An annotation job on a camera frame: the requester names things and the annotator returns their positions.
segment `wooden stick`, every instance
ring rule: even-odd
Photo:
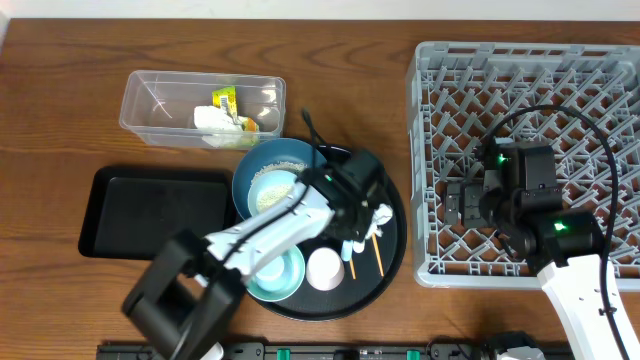
[[[356,279],[356,268],[353,266],[353,257],[349,260],[349,266],[351,266],[351,276],[353,276],[353,280]]]
[[[378,267],[380,268],[380,276],[384,277],[384,270],[382,270],[382,260],[380,260],[380,250],[378,250],[378,239],[376,234],[373,233],[373,248],[376,249],[376,257],[378,258]]]

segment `white cup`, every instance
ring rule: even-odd
[[[320,291],[335,289],[344,278],[344,264],[340,255],[330,248],[314,251],[307,261],[307,281]]]

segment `black tray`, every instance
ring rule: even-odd
[[[351,157],[351,152],[337,146],[320,146],[327,161],[342,163]],[[356,280],[351,276],[349,264],[345,263],[344,279],[331,291],[319,291],[306,279],[289,298],[279,302],[256,301],[263,307],[288,318],[306,321],[339,319],[356,313],[372,303],[389,286],[395,277],[407,246],[407,223],[402,199],[391,180],[387,183],[387,194],[394,210],[391,221],[382,226],[383,235],[378,239],[384,278],[380,276],[373,245],[368,242],[362,254],[354,254]],[[298,245],[305,257],[320,247],[331,247],[340,253],[342,240],[316,238]]]
[[[203,237],[234,222],[223,173],[109,166],[93,179],[78,250],[87,257],[151,260],[180,230]]]

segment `white plastic basket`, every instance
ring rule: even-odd
[[[414,275],[428,287],[539,289],[524,262],[509,259],[493,230],[443,223],[445,181],[481,177],[471,150],[505,115],[537,104],[579,110],[601,127],[620,178],[611,260],[618,288],[640,291],[640,47],[433,43],[416,48],[407,72]],[[515,140],[556,151],[563,199],[594,210],[604,229],[609,167],[578,119],[527,114],[505,126]]]

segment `tabletop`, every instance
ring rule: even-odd
[[[422,41],[640,44],[637,23],[490,21],[12,20],[0,55],[0,359],[90,359],[141,341],[120,305],[148,263],[82,257],[95,172],[111,164],[233,171],[244,152],[145,145],[118,125],[134,70],[282,77],[284,136],[308,107],[332,143],[383,161],[410,211],[404,75]],[[345,319],[285,319],[246,297],[229,334],[271,343],[426,344],[523,330],[566,336],[541,291],[428,289],[411,239],[386,292]],[[623,294],[640,333],[640,294]]]

